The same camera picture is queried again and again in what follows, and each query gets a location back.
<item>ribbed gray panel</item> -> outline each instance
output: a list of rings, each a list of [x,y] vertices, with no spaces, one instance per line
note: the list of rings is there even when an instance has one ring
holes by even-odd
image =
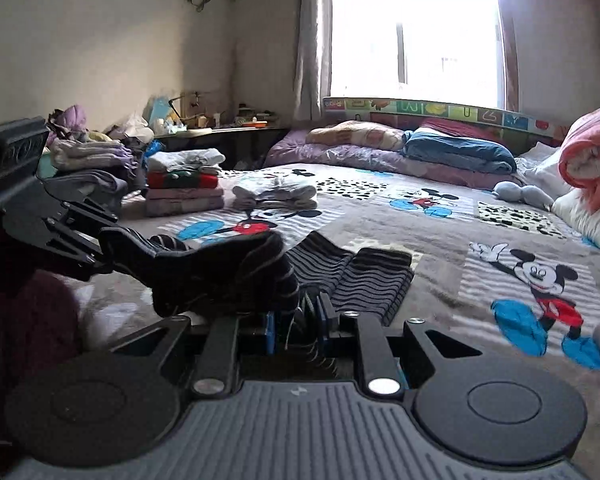
[[[444,455],[398,405],[353,383],[248,381],[234,397],[199,402],[161,446],[115,466],[75,470],[33,459],[8,480],[583,480],[567,462],[493,472]]]

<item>colorful headboard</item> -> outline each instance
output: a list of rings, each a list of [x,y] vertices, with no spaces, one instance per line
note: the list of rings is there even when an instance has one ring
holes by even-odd
[[[480,108],[452,103],[408,99],[325,97],[324,117],[328,121],[371,121],[401,130],[414,130],[426,117],[442,117],[486,128],[502,139],[513,153],[526,152],[544,142],[559,146],[569,128],[541,121],[525,114],[497,108]]]

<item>wall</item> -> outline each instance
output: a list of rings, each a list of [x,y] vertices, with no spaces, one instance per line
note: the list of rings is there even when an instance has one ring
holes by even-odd
[[[98,129],[152,94],[229,98],[229,0],[0,0],[0,121],[80,103]]]
[[[514,0],[521,111],[570,124],[600,106],[596,1]],[[298,0],[236,2],[235,98],[291,117],[297,13]]]
[[[235,3],[234,101],[273,110],[284,124],[294,111],[299,1]]]

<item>blue pillow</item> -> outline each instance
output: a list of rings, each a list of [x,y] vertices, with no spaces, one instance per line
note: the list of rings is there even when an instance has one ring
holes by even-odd
[[[480,173],[510,174],[517,170],[511,152],[497,142],[413,132],[401,153],[413,160],[446,164]]]

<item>desk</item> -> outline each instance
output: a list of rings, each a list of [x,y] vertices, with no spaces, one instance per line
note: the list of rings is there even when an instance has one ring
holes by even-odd
[[[182,150],[204,150],[216,148],[226,160],[220,164],[224,170],[232,170],[239,160],[256,162],[260,168],[270,147],[281,140],[289,128],[215,128],[211,131],[202,131],[196,134],[189,130],[190,137],[156,137],[166,147],[167,152],[181,152]]]

